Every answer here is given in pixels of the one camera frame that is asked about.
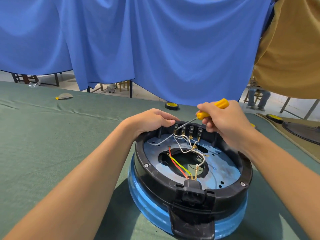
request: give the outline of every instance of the tiled floor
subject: tiled floor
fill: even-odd
[[[54,75],[38,76],[38,78],[40,79],[41,82],[55,84]],[[63,72],[62,75],[58,74],[58,78],[60,81],[59,88],[79,91],[79,88],[78,88],[73,71]],[[0,71],[0,81],[13,82],[13,78],[10,73]],[[44,84],[42,84],[42,86],[57,88],[56,86],[44,85]],[[103,89],[105,89],[106,87],[107,87],[107,84],[103,84]],[[154,94],[143,89],[142,87],[140,87],[137,84],[133,84],[132,91],[133,91],[132,92],[133,98],[144,99],[144,100],[154,100],[154,101],[164,101],[163,99],[155,96]],[[129,91],[127,91],[126,87],[122,89],[122,92],[120,92],[119,89],[116,89],[114,93],[104,93],[101,90],[98,90],[95,93],[104,94],[106,96],[129,97]],[[246,113],[273,114],[273,115],[277,115],[277,116],[281,116],[281,117],[296,118],[294,115],[287,113],[285,111],[283,113],[280,113],[280,110],[283,106],[283,103],[278,100],[273,99],[272,97],[268,100],[268,102],[266,104],[266,107],[265,107],[266,111],[265,112],[260,111],[260,110],[250,109],[249,107],[247,107],[246,104],[243,103],[246,94],[247,94],[247,89],[243,92],[241,99],[239,101],[243,111]],[[300,116],[300,117],[305,116],[305,113],[303,111],[301,111],[293,106],[287,105],[286,109],[289,110],[290,112]],[[312,114],[311,114],[309,120],[320,121],[319,118],[313,117]]]

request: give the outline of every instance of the hand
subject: hand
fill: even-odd
[[[219,109],[215,102],[199,104],[200,111],[210,114],[202,123],[206,125],[208,132],[218,132],[224,141],[238,151],[243,151],[247,143],[246,138],[256,133],[250,122],[243,113],[237,101],[229,101],[229,107]]]
[[[136,128],[136,138],[143,132],[154,131],[161,126],[169,127],[174,125],[176,121],[179,121],[177,117],[155,108],[136,114],[126,120],[133,123],[133,126]]]

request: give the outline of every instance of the forearm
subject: forearm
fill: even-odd
[[[93,239],[135,139],[133,130],[122,122],[5,239]]]
[[[250,158],[311,239],[320,236],[320,176],[259,132],[248,137]]]

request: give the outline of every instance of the person's left hand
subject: person's left hand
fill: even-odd
[[[169,127],[179,121],[177,117],[155,108],[136,114],[127,120],[135,126],[136,137],[143,132],[154,131],[161,126]]]

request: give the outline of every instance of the person's left arm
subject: person's left arm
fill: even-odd
[[[169,127],[176,120],[151,109],[122,121],[4,240],[93,239],[134,140],[143,132]]]

